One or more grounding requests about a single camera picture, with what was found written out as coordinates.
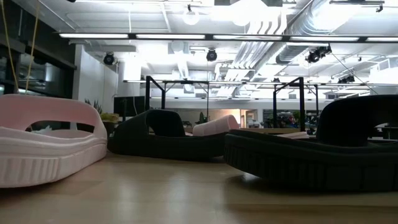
ceiling pipe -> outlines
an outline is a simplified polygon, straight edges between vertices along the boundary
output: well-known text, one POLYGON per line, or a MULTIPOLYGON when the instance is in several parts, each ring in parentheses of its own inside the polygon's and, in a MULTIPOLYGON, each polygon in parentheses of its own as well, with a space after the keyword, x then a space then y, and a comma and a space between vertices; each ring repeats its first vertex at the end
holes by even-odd
MULTIPOLYGON (((270 28, 267 30, 267 34, 282 34, 286 29, 287 25, 287 18, 284 14, 284 11, 281 10, 280 15, 276 18, 275 21, 272 22, 270 28)), ((272 43, 261 43, 261 51, 259 54, 254 58, 254 60, 249 64, 249 68, 253 68, 258 61, 261 60, 261 57, 268 51, 271 47, 272 43)))
MULTIPOLYGON (((259 34, 268 34, 267 31, 270 30, 270 28, 272 27, 272 22, 265 20, 262 22, 262 27, 259 31, 259 34)), ((263 55, 265 52, 265 47, 267 45, 267 43, 256 43, 256 51, 254 51, 253 55, 251 56, 251 58, 245 63, 245 67, 246 68, 250 68, 250 65, 253 63, 253 61, 255 61, 257 58, 259 58, 261 55, 263 55)))
MULTIPOLYGON (((342 12, 337 14, 336 18, 330 19, 330 22, 317 22, 318 20, 325 20, 325 16, 330 9, 330 0, 312 0, 300 15, 294 18, 294 22, 285 31, 287 35, 327 35, 337 29, 340 25, 344 24, 352 14, 342 12)), ((287 46, 285 43, 274 43, 267 53, 278 52, 275 58, 276 63, 289 64, 292 60, 308 49, 308 46, 287 46)), ((265 54, 263 59, 255 66, 258 71, 263 65, 271 62, 274 59, 274 54, 265 54)))
POLYGON ((60 17, 56 12, 54 12, 54 10, 52 10, 51 8, 49 8, 46 4, 44 4, 41 0, 38 0, 38 2, 43 5, 46 9, 48 9, 52 14, 54 14, 55 16, 58 17, 58 19, 60 19, 62 22, 64 22, 68 27, 70 27, 73 30, 76 30, 72 25, 70 25, 67 21, 65 21, 65 19, 62 19, 62 17, 60 17))
MULTIPOLYGON (((254 33, 255 34, 261 34, 259 31, 262 30, 263 27, 263 23, 262 22, 255 22, 254 23, 254 33)), ((238 67, 239 68, 245 68, 245 63, 247 62, 248 59, 250 59, 252 57, 251 52, 255 52, 258 50, 258 43, 256 42, 250 42, 249 43, 249 48, 248 51, 244 54, 243 58, 238 62, 238 67)))
MULTIPOLYGON (((253 29, 254 29, 254 22, 250 22, 249 30, 247 34, 253 34, 253 29)), ((232 66, 234 68, 238 68, 238 62, 241 61, 244 53, 248 50, 248 47, 251 45, 252 42, 242 42, 241 47, 239 48, 238 53, 235 56, 234 61, 232 62, 232 66)))
POLYGON ((172 32, 172 28, 171 28, 170 23, 169 23, 169 18, 167 18, 166 10, 165 10, 165 8, 164 8, 164 3, 163 3, 163 2, 160 2, 160 3, 159 3, 159 6, 160 6, 160 10, 162 11, 163 18, 164 18, 164 22, 166 23, 166 26, 167 26, 167 30, 168 30, 169 32, 172 32))

exposed ductwork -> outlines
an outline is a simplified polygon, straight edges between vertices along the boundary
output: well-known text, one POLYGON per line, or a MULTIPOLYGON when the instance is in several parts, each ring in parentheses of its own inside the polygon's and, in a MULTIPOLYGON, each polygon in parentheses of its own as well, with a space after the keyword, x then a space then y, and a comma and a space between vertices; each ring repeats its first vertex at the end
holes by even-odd
MULTIPOLYGON (((328 35, 356 13, 357 6, 329 4, 329 0, 313 0, 297 20, 286 30, 287 35, 328 35)), ((289 64, 308 49, 308 46, 291 46, 274 43, 256 68, 267 63, 289 64)))

track light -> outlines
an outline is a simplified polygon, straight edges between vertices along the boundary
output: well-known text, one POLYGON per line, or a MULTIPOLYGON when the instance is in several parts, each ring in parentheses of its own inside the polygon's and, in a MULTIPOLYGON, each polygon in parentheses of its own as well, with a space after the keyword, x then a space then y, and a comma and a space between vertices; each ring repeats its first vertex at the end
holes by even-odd
POLYGON ((309 55, 305 57, 305 60, 308 63, 316 63, 318 62, 321 58, 326 57, 327 54, 331 53, 331 47, 330 45, 327 47, 317 47, 315 50, 311 50, 309 55))
POLYGON ((217 53, 215 49, 209 49, 209 52, 207 53, 206 59, 208 62, 214 62, 217 60, 217 53))
POLYGON ((348 83, 353 83, 353 82, 355 82, 354 76, 350 75, 349 77, 347 77, 347 82, 348 82, 348 83))

wall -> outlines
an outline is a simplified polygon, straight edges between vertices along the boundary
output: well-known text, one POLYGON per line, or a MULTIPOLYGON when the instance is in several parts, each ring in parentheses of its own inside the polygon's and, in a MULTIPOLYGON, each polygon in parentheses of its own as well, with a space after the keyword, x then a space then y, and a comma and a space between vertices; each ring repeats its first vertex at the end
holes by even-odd
POLYGON ((91 104, 98 100, 104 113, 112 113, 118 75, 85 52, 82 45, 76 45, 75 65, 77 70, 73 79, 73 99, 89 99, 91 104))
MULTIPOLYGON (((150 99, 150 105, 154 108, 160 108, 160 99, 150 99)), ((331 101, 319 101, 319 110, 322 110, 331 101)), ((205 109, 207 108, 206 100, 180 100, 180 99, 166 99, 167 108, 192 108, 205 109)), ((272 100, 250 100, 250 101, 219 101, 209 100, 209 109, 272 109, 272 100)), ((298 110, 299 101, 278 100, 278 110, 298 110)), ((306 110, 315 110, 315 100, 305 102, 306 110)))
MULTIPOLYGON (((206 116, 206 112, 207 112, 206 109, 170 109, 170 110, 176 111, 180 115, 182 121, 189 121, 189 122, 191 122, 192 126, 195 126, 196 125, 195 122, 199 121, 200 112, 202 112, 203 115, 205 115, 205 116, 206 116)), ((236 121, 238 123, 240 123, 239 110, 227 110, 227 109, 225 109, 225 110, 209 110, 210 121, 213 121, 218 118, 222 118, 229 114, 233 115, 235 117, 236 121)))
MULTIPOLYGON (((3 1, 11 48, 20 53, 30 53, 30 45, 35 27, 35 15, 28 13, 11 0, 3 1)), ((52 16, 51 12, 46 12, 48 12, 46 16, 52 16)), ((75 61, 75 47, 69 45, 69 40, 61 38, 56 33, 58 31, 39 20, 34 55, 40 56, 46 62, 60 68, 75 69, 73 65, 75 61)), ((0 16, 0 44, 6 45, 4 33, 4 21, 2 16, 0 16)))
POLYGON ((139 83, 125 83, 123 80, 126 79, 126 73, 129 72, 126 63, 121 62, 118 64, 118 96, 140 96, 140 84, 139 83))

ventilation duct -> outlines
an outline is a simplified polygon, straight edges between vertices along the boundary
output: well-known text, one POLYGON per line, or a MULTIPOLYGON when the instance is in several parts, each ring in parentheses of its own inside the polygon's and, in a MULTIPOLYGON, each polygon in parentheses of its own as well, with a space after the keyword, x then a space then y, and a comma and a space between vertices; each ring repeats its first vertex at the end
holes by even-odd
MULTIPOLYGON (((329 4, 330 0, 313 0, 301 13, 297 20, 286 30, 287 35, 328 35, 353 16, 359 6, 329 4)), ((278 52, 275 62, 290 63, 296 56, 308 49, 308 46, 289 46, 285 43, 275 43, 269 52, 278 52)), ((267 54, 257 67, 261 67, 275 56, 267 54)))
MULTIPOLYGON (((172 52, 177 56, 177 66, 180 71, 180 79, 188 80, 189 71, 187 65, 187 59, 185 54, 188 52, 189 46, 188 43, 176 40, 171 42, 169 45, 169 49, 172 49, 172 52)), ((194 93, 195 87, 193 85, 186 84, 184 85, 184 93, 194 93)))

